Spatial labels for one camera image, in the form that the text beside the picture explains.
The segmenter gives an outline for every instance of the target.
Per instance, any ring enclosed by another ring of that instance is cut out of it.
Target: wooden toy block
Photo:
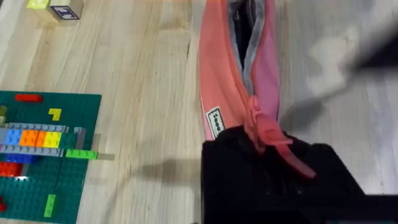
[[[83,10],[83,1],[51,0],[50,7],[63,20],[78,20]]]
[[[29,0],[27,8],[33,9],[45,22],[59,23],[59,17],[51,10],[50,0]]]

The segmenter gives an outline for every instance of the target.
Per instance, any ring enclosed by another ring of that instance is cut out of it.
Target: blue lego brick
[[[18,145],[19,140],[21,138],[22,130],[21,129],[8,129],[7,136],[4,144],[8,145]]]
[[[33,155],[23,155],[23,154],[7,154],[6,162],[16,162],[21,164],[33,164],[37,161],[39,157]]]

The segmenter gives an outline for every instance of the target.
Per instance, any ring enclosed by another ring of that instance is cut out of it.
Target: green lego baseplate
[[[18,93],[39,94],[41,103],[17,102]],[[7,123],[61,124],[86,129],[83,149],[91,149],[101,95],[0,91],[0,105],[7,106]],[[60,121],[52,121],[50,108],[62,109]],[[23,177],[0,177],[0,197],[7,205],[0,218],[51,223],[76,223],[88,160],[40,157]],[[49,195],[56,195],[51,217],[44,217]]]

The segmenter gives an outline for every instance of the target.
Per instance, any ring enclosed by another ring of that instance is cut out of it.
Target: wooden table
[[[283,127],[331,144],[365,191],[398,193],[397,80],[364,80],[325,97],[342,85],[340,65],[358,43],[392,20],[397,1],[276,5]],[[4,0],[0,89],[103,95],[94,148],[113,156],[90,162],[78,223],[200,221],[196,62],[204,6],[86,0],[77,24],[44,27],[25,1]],[[290,113],[316,96],[315,105]]]

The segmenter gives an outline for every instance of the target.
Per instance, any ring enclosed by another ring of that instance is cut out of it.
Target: orange lego brick
[[[43,147],[46,135],[47,135],[46,131],[39,131],[39,134],[37,135],[35,146]]]
[[[35,146],[39,131],[37,130],[23,130],[21,140],[19,141],[20,146]]]
[[[21,174],[22,164],[0,162],[0,177],[17,177]]]

